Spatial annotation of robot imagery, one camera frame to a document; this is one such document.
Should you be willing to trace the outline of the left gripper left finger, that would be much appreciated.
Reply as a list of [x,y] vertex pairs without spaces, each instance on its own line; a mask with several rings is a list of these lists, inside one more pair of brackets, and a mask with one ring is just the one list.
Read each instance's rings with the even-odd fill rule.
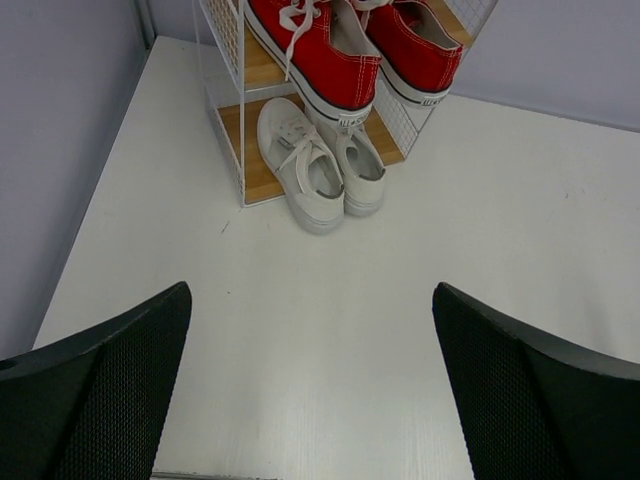
[[148,479],[192,312],[179,282],[1,362],[4,479]]

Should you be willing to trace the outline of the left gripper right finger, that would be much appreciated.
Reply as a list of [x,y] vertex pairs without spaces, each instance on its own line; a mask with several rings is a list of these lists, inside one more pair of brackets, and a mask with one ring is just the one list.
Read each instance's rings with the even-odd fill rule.
[[636,479],[639,366],[440,283],[432,312],[477,479]]

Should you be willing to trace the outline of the white sneaker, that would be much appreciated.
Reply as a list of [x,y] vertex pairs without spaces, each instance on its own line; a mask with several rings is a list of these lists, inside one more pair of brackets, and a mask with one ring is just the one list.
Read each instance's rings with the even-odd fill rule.
[[298,225],[316,235],[334,231],[344,219],[344,181],[305,113],[284,97],[267,101],[257,121],[257,143]]
[[383,204],[386,168],[363,124],[339,127],[305,113],[334,154],[345,185],[345,210],[356,217],[376,213]]

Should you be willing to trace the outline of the red sneaker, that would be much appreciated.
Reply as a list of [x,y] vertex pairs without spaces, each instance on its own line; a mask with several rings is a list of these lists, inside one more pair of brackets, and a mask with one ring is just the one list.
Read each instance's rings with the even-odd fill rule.
[[449,93],[464,46],[425,1],[354,1],[363,29],[381,55],[380,71],[401,103],[429,109]]
[[368,117],[381,57],[349,1],[247,1],[245,21],[326,123],[357,127]]

